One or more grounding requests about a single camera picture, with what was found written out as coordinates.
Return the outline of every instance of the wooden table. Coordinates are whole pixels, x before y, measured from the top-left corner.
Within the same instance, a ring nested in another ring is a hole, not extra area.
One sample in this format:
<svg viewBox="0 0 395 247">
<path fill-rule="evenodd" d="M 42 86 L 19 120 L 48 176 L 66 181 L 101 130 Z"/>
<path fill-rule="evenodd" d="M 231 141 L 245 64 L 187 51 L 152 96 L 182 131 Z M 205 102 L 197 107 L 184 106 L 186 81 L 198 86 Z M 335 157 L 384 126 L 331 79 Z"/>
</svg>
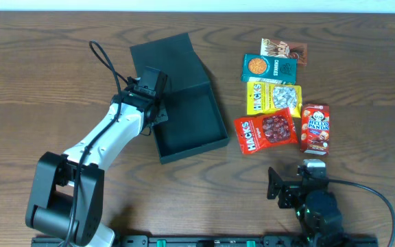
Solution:
<svg viewBox="0 0 395 247">
<path fill-rule="evenodd" d="M 116 88 L 88 41 L 135 76 L 130 46 L 183 32 L 211 71 L 231 141 L 161 165 L 154 138 L 135 138 L 106 174 L 104 223 L 124 234 L 300 232 L 293 210 L 266 199 L 267 169 L 297 179 L 297 165 L 318 156 L 297 145 L 242 156 L 233 132 L 246 114 L 242 58 L 259 52 L 262 37 L 309 44 L 297 84 L 304 102 L 331 106 L 328 174 L 379 190 L 395 208 L 395 15 L 0 12 L 0 246 L 29 246 L 39 234 L 24 223 L 39 157 L 62 153 L 106 114 Z M 330 190 L 346 231 L 386 246 L 384 203 L 357 188 Z"/>
</svg>

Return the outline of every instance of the yellow hacks bag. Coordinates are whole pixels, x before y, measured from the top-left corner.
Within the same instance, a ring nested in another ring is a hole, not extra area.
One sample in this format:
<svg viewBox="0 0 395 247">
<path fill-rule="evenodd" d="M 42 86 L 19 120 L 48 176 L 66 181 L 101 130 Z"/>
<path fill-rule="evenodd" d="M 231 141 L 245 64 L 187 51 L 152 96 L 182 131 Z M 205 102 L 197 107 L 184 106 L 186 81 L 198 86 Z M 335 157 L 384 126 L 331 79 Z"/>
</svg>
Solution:
<svg viewBox="0 0 395 247">
<path fill-rule="evenodd" d="M 301 117 L 301 86 L 279 85 L 267 82 L 248 83 L 248 115 L 275 113 L 289 108 L 292 117 Z"/>
</svg>

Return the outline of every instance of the black box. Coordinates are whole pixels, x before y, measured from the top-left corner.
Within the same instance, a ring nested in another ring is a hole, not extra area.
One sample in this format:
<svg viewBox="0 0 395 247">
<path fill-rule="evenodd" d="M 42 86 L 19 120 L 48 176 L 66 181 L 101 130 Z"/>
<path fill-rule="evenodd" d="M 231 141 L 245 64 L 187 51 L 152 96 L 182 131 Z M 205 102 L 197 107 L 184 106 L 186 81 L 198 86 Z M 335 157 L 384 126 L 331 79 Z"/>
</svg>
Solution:
<svg viewBox="0 0 395 247">
<path fill-rule="evenodd" d="M 210 79 L 188 34 L 135 45 L 130 52 L 138 76 L 149 66 L 170 78 L 163 95 L 168 120 L 153 129 L 162 164 L 228 144 Z"/>
</svg>

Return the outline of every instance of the food item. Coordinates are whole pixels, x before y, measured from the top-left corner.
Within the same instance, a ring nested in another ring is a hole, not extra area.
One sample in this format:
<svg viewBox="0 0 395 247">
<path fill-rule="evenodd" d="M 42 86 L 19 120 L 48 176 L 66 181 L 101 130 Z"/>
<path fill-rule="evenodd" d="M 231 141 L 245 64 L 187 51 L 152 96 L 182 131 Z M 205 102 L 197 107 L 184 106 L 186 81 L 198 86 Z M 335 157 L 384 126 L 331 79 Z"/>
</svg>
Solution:
<svg viewBox="0 0 395 247">
<path fill-rule="evenodd" d="M 241 81 L 295 84 L 296 60 L 245 54 Z"/>
<path fill-rule="evenodd" d="M 234 120 L 241 152 L 252 154 L 264 148 L 298 143 L 294 121 L 288 108 L 273 114 Z"/>
<path fill-rule="evenodd" d="M 307 104 L 302 108 L 301 152 L 328 154 L 330 115 L 328 106 Z"/>
<path fill-rule="evenodd" d="M 301 117 L 301 106 L 301 86 L 248 82 L 248 115 L 275 113 L 277 110 L 289 108 L 292 117 Z"/>
<path fill-rule="evenodd" d="M 299 65 L 306 66 L 307 44 L 262 38 L 260 55 L 294 58 Z"/>
</svg>

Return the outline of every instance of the cable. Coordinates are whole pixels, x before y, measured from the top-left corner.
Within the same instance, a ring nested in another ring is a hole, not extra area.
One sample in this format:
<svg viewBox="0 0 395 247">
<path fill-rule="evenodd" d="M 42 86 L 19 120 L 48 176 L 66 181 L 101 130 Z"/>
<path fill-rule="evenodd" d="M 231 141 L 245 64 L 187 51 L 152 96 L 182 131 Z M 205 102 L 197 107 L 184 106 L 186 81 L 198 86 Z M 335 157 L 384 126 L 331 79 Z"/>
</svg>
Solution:
<svg viewBox="0 0 395 247">
<path fill-rule="evenodd" d="M 99 55 L 97 54 L 97 52 L 94 50 L 93 44 L 95 46 L 97 46 L 97 48 L 100 50 L 100 52 L 103 54 L 104 58 L 106 59 L 106 61 L 108 62 L 108 64 L 106 64 L 103 59 L 101 59 L 99 57 Z M 118 90 L 118 95 L 119 95 L 119 99 L 121 99 L 121 87 L 120 87 L 120 82 L 118 81 L 118 73 L 115 71 L 114 66 L 112 65 L 108 55 L 106 54 L 106 52 L 103 50 L 103 48 L 101 48 L 101 46 L 99 45 L 99 43 L 97 43 L 96 41 L 89 41 L 89 47 L 91 48 L 91 51 L 93 51 L 94 55 L 99 58 L 99 60 L 106 65 L 106 67 L 108 67 L 108 69 L 110 69 L 112 71 L 112 74 L 114 75 L 114 79 L 115 79 L 115 83 L 117 85 L 117 90 Z M 122 75 L 119 75 L 120 78 L 122 80 L 124 80 L 126 83 L 128 83 L 127 80 L 124 79 L 124 77 Z M 121 102 L 118 103 L 118 110 L 117 113 L 115 113 L 114 118 L 109 122 L 109 124 L 103 128 L 103 130 L 101 130 L 90 142 L 87 146 L 85 146 L 84 151 L 82 153 L 82 156 L 80 157 L 80 161 L 77 164 L 77 170 L 75 173 L 75 181 L 74 181 L 74 190 L 73 190 L 73 206 L 71 207 L 71 212 L 69 213 L 69 227 L 68 227 L 68 232 L 67 232 L 67 236 L 65 237 L 65 240 L 63 242 L 61 242 L 59 244 L 59 247 L 67 247 L 68 244 L 70 244 L 70 239 L 72 236 L 72 229 L 74 227 L 74 221 L 75 221 L 75 211 L 77 209 L 77 197 L 79 194 L 79 184 L 80 184 L 80 173 L 82 171 L 82 165 L 83 162 L 86 158 L 86 156 L 89 154 L 89 151 L 91 150 L 91 148 L 93 147 L 94 143 L 114 124 L 114 122 L 118 121 L 119 116 L 121 113 Z"/>
<path fill-rule="evenodd" d="M 91 51 L 94 53 L 94 55 L 100 60 L 100 62 L 101 62 L 104 66 L 106 66 L 106 68 L 110 69 L 113 73 L 116 73 L 117 76 L 120 77 L 126 84 L 129 84 L 129 82 L 124 78 L 124 76 L 122 76 L 120 73 L 118 73 L 118 72 L 116 72 L 115 70 L 113 70 L 114 67 L 111 66 L 111 65 L 112 65 L 111 63 L 108 62 L 108 64 L 107 64 L 107 63 L 104 62 L 103 58 L 101 58 L 101 57 L 99 56 L 99 54 L 94 50 L 94 47 L 93 47 L 93 43 L 94 43 L 94 42 L 95 42 L 95 41 L 93 41 L 93 40 L 89 42 L 89 48 L 91 48 Z"/>
<path fill-rule="evenodd" d="M 390 213 L 391 213 L 392 230 L 391 230 L 390 241 L 388 242 L 388 247 L 392 247 L 392 245 L 394 243 L 394 240 L 395 240 L 395 212 L 394 212 L 394 209 L 393 209 L 391 203 L 388 201 L 388 199 L 385 196 L 383 196 L 381 193 L 377 192 L 376 190 L 374 190 L 374 189 L 372 189 L 372 188 L 370 188 L 368 186 L 361 185 L 361 184 L 358 184 L 358 183 L 348 182 L 348 181 L 344 181 L 344 180 L 328 179 L 328 178 L 316 178 L 316 177 L 310 175 L 309 173 L 306 173 L 306 174 L 309 176 L 309 178 L 318 179 L 318 180 L 326 180 L 326 181 L 329 181 L 330 183 L 337 183 L 337 184 L 342 184 L 342 185 L 351 185 L 351 186 L 354 186 L 354 187 L 365 189 L 365 190 L 373 193 L 374 195 L 380 197 L 380 199 L 382 199 L 384 201 L 384 203 L 388 206 L 388 209 L 390 210 Z"/>
</svg>

